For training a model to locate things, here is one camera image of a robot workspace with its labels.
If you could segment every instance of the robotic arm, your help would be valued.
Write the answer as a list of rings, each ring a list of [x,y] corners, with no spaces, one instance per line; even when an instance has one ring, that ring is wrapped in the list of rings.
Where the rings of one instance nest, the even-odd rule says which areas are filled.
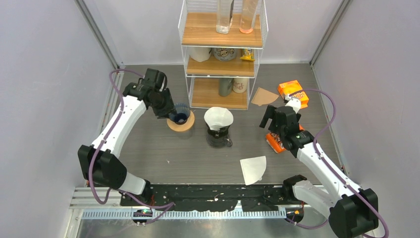
[[[322,151],[319,144],[317,148],[321,156],[318,155],[314,149],[314,137],[308,131],[299,129],[301,115],[297,112],[300,107],[301,103],[297,98],[291,98],[283,107],[269,105],[260,127],[264,128],[268,119],[272,119],[268,129],[280,136],[283,147],[313,172],[328,193],[299,175],[283,182],[284,196],[289,200],[304,201],[314,207],[329,220],[332,230],[339,238],[353,238],[377,228],[378,218],[347,186],[358,191],[377,210],[376,194],[371,189],[361,189],[345,176]],[[346,184],[343,185],[336,174],[345,180]]]
[[[140,83],[128,84],[123,92],[123,113],[115,128],[112,128],[112,124],[117,119],[119,111],[112,116],[103,132],[90,146],[82,145],[79,148],[79,162],[83,177],[86,180],[89,177],[89,164],[95,150],[106,133],[112,130],[96,157],[92,173],[93,181],[135,195],[140,195],[145,191],[149,182],[127,172],[126,167],[118,160],[118,157],[134,124],[149,107],[153,108],[153,112],[158,118],[168,118],[170,114],[176,113],[170,91],[166,86],[166,75],[149,68]]]

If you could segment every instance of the orange box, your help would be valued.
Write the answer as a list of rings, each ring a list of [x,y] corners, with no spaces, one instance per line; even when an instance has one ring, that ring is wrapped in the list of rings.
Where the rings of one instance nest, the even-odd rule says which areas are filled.
[[[267,143],[273,148],[273,150],[277,154],[286,150],[283,147],[283,142],[280,141],[280,136],[277,135],[276,133],[272,133],[272,132],[268,133],[267,135],[265,135],[265,139],[266,139]]]
[[[286,82],[286,83],[280,83],[278,85],[277,90],[280,93],[281,97],[284,99],[284,97],[287,94],[292,94],[294,92],[302,90],[302,87],[297,80],[293,80],[293,81]],[[301,103],[302,103],[301,109],[308,107],[309,98],[308,98],[308,96],[306,95],[305,92],[296,93],[294,95],[291,95],[291,97],[296,97],[301,101]]]

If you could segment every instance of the wall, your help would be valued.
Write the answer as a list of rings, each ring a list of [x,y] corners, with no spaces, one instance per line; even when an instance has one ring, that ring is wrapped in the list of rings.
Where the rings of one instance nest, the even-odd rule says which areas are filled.
[[[0,5],[0,237],[63,237],[112,68],[74,1]]]
[[[355,0],[315,64],[349,176],[377,193],[390,237],[420,233],[419,12],[417,0]]]
[[[85,0],[124,64],[182,63],[182,0]],[[340,0],[265,0],[269,33],[263,62],[309,62]]]

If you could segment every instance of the glass bottle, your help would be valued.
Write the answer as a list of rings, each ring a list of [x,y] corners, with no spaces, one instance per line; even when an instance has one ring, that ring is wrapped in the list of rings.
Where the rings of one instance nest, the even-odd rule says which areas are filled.
[[[258,1],[259,0],[243,0],[241,21],[239,23],[239,30],[242,33],[249,34],[253,31]]]
[[[233,18],[233,2],[234,0],[217,1],[216,31],[218,33],[227,34],[230,30]]]

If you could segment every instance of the shelf board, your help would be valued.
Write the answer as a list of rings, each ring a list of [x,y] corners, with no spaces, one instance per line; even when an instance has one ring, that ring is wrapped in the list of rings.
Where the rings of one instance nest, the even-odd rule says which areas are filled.
[[[203,62],[188,60],[187,74],[214,75],[214,76],[240,76],[254,77],[254,62],[240,59],[242,51],[238,50],[238,56],[230,61],[220,61],[213,55]]]
[[[261,37],[260,15],[255,17],[255,27],[250,34],[239,31],[241,14],[233,14],[232,26],[228,34],[216,32],[216,13],[189,12],[185,23],[182,45],[215,46],[215,47],[263,47]]]
[[[222,97],[219,95],[219,80],[195,78],[191,106],[196,108],[247,109],[247,92],[235,93],[232,91],[226,97]]]

